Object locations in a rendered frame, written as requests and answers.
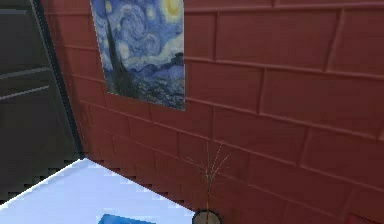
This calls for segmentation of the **blue book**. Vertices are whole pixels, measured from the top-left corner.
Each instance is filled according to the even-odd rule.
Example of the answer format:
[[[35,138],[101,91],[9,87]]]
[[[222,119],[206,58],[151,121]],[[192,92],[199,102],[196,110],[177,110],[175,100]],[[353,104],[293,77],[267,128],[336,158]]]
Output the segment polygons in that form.
[[[104,214],[98,224],[155,224],[148,221],[141,221],[111,214]]]

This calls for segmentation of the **blue starry night painting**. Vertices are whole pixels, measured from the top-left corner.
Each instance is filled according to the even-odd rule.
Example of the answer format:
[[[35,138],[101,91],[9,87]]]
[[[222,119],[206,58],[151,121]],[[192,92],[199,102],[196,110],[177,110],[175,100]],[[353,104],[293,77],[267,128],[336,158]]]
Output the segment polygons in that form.
[[[185,109],[184,1],[90,0],[106,91]]]

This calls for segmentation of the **dry twig plant in pot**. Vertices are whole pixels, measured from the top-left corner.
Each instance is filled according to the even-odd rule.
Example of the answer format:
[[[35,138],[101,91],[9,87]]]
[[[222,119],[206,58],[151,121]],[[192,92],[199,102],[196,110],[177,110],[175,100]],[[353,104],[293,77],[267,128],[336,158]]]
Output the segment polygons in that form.
[[[211,189],[213,186],[213,182],[215,181],[216,175],[219,173],[219,171],[222,169],[224,163],[228,160],[228,158],[231,156],[231,153],[225,156],[224,159],[221,160],[221,162],[218,162],[220,152],[223,148],[223,141],[220,142],[218,150],[216,152],[216,155],[214,157],[214,160],[211,160],[210,151],[209,151],[209,144],[206,144],[206,154],[207,154],[207,163],[204,164],[203,162],[200,162],[199,165],[195,163],[195,161],[188,157],[187,160],[195,167],[196,171],[202,176],[202,179],[205,183],[206,187],[206,208],[205,209],[199,209],[192,218],[192,224],[195,224],[195,219],[199,215],[203,215],[204,222],[203,224],[213,224],[210,223],[210,215],[215,215],[219,221],[219,223],[222,223],[221,217],[217,212],[214,212],[210,208],[210,199],[211,199]]]

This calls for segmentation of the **white table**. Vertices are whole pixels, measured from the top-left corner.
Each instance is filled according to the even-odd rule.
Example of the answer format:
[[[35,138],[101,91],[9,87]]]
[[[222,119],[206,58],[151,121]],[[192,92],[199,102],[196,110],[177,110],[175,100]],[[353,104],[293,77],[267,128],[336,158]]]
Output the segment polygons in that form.
[[[111,214],[192,224],[194,212],[95,162],[66,166],[0,205],[0,224],[98,224]]]

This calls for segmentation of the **dark grey room door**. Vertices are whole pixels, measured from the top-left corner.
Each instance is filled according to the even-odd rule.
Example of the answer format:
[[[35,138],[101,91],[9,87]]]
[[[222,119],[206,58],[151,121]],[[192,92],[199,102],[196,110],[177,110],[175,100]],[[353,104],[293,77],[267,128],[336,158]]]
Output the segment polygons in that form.
[[[0,205],[83,157],[42,0],[0,0]]]

